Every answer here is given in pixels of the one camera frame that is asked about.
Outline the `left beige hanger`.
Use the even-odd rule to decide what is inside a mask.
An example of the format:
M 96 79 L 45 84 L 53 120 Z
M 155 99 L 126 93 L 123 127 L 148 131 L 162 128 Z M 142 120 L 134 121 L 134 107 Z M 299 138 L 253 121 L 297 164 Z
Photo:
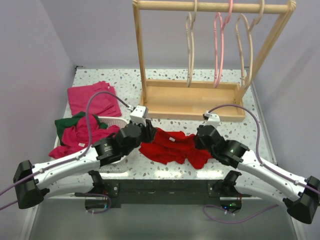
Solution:
M 194 0 L 193 14 L 189 11 L 185 21 L 185 32 L 187 39 L 187 54 L 188 54 L 188 66 L 187 66 L 187 79 L 186 85 L 189 88 L 192 83 L 195 63 L 195 40 L 194 40 L 194 23 L 197 17 L 198 1 Z

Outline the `pink hanger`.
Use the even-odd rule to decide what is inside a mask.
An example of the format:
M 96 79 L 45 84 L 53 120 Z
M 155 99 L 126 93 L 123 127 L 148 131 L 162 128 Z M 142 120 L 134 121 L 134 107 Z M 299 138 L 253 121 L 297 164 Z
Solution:
M 229 0 L 228 15 L 223 19 L 220 12 L 217 12 L 214 16 L 213 22 L 213 34 L 214 34 L 214 54 L 215 54 L 215 66 L 214 66 L 214 79 L 213 86 L 217 88 L 222 77 L 223 65 L 224 65 L 224 31 L 226 25 L 229 23 L 232 11 L 233 0 Z M 220 27 L 220 49 L 218 50 L 218 27 Z

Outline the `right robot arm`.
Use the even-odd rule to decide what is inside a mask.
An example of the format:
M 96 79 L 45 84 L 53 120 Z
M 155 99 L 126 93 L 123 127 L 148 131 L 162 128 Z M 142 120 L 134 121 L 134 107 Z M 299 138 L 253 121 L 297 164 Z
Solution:
M 260 158 L 236 140 L 226 140 L 212 125 L 200 125 L 194 138 L 196 149 L 206 150 L 222 165 L 235 169 L 237 177 L 223 183 L 230 197 L 237 193 L 267 198 L 285 206 L 294 219 L 311 224 L 320 205 L 320 181 L 288 172 Z

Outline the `dark green t shirt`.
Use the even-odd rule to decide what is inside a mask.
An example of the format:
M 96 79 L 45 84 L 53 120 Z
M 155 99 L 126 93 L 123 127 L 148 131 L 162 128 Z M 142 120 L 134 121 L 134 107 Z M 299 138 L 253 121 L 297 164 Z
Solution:
M 97 115 L 93 115 L 95 118 L 95 122 L 97 123 L 100 129 L 107 129 L 108 125 L 104 122 L 101 122 Z M 72 126 L 76 127 L 78 122 L 82 119 L 86 118 L 86 113 L 84 111 L 80 111 L 76 115 L 69 117 L 69 118 L 61 118 L 54 121 L 57 136 L 60 141 L 62 141 L 63 133 L 65 129 L 71 128 Z

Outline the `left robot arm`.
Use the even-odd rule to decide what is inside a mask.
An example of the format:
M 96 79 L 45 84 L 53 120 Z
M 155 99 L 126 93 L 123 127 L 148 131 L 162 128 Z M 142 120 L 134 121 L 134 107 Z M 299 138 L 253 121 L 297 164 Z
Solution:
M 35 165 L 29 160 L 21 162 L 13 177 L 18 207 L 28 209 L 40 204 L 45 197 L 62 194 L 65 187 L 59 184 L 70 182 L 79 173 L 91 176 L 85 189 L 92 196 L 99 196 L 104 184 L 97 170 L 120 161 L 142 143 L 152 143 L 156 133 L 157 129 L 148 119 L 145 123 L 131 121 L 117 133 L 69 156 Z

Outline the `red t shirt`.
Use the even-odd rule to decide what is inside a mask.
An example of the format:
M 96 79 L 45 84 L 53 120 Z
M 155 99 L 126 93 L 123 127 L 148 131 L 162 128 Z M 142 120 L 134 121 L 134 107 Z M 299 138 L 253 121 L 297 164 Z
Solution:
M 142 143 L 140 153 L 148 159 L 161 164 L 176 162 L 183 164 L 188 160 L 191 166 L 200 170 L 212 158 L 206 150 L 196 149 L 195 134 L 186 135 L 182 131 L 164 131 L 157 129 L 151 143 Z

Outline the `folded pink t shirt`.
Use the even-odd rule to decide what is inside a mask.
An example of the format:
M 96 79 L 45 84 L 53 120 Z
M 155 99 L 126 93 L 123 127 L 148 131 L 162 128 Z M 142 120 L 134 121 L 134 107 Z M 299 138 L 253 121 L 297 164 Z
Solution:
M 90 98 L 95 93 L 102 91 L 108 91 L 116 95 L 115 88 L 105 81 L 99 81 L 92 85 L 68 88 L 67 96 L 72 116 L 80 112 L 85 112 Z M 90 103 L 89 112 L 102 117 L 122 116 L 118 100 L 106 93 L 94 97 Z

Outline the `wooden clothes rack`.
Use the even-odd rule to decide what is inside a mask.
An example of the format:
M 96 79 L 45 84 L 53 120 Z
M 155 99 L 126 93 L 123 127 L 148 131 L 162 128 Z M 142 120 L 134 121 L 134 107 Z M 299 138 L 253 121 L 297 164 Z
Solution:
M 258 3 L 252 4 L 236 3 L 233 1 L 232 14 L 229 23 L 224 29 L 224 62 L 227 52 L 226 32 L 234 30 L 238 50 L 237 56 L 240 60 L 240 75 L 239 79 L 229 81 L 223 75 L 222 69 L 222 77 L 217 88 L 214 88 L 214 18 L 215 14 L 220 12 L 222 19 L 225 19 L 229 11 L 229 0 L 225 3 L 197 1 L 196 19 L 200 13 L 213 14 L 213 19 L 210 23 L 210 33 L 213 36 L 214 62 L 211 77 L 202 77 L 201 80 L 197 80 L 194 63 L 190 87 L 187 87 L 187 74 L 184 80 L 147 78 L 141 11 L 176 11 L 187 12 L 188 15 L 188 12 L 194 13 L 194 1 L 134 0 L 132 8 L 142 86 L 140 104 L 148 108 L 149 116 L 151 118 L 200 120 L 207 109 L 219 106 L 217 113 L 222 120 L 241 122 L 245 119 L 245 113 L 242 110 L 244 96 L 293 12 L 296 10 L 296 2 L 289 0 L 285 4 L 267 4 L 265 1 L 260 0 Z M 276 15 L 277 20 L 260 48 L 259 53 L 255 54 L 253 30 L 258 27 L 258 24 L 265 15 Z M 193 27 L 194 40 L 194 29 L 198 27 L 196 19 Z

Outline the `white perforated plastic basket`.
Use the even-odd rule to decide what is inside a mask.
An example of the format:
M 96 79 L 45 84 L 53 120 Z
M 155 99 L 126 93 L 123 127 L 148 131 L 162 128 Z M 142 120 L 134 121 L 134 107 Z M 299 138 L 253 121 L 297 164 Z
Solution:
M 109 116 L 98 116 L 99 120 L 103 123 L 106 123 L 107 125 L 116 125 L 119 128 L 125 127 L 129 122 L 121 117 L 109 117 Z M 58 136 L 55 140 L 54 148 L 58 147 L 60 145 L 60 140 Z

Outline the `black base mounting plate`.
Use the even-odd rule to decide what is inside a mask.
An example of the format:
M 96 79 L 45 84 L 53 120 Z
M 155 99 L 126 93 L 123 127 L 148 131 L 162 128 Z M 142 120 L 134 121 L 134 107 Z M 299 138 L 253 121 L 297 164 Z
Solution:
M 105 179 L 104 186 L 94 188 L 91 194 L 106 194 L 112 208 L 125 204 L 141 205 L 208 205 L 220 204 L 221 198 L 239 198 L 243 195 L 223 180 L 147 180 Z

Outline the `crumpled magenta t shirt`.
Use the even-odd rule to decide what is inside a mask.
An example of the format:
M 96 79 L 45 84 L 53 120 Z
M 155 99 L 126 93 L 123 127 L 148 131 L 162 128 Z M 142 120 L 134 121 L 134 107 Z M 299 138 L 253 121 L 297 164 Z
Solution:
M 117 125 L 108 125 L 107 129 L 99 128 L 93 114 L 89 115 L 89 124 L 93 143 L 120 130 Z M 63 132 L 62 141 L 59 139 L 59 142 L 60 145 L 48 154 L 53 159 L 59 159 L 86 148 L 89 143 L 86 118 L 83 117 L 76 126 L 66 128 Z

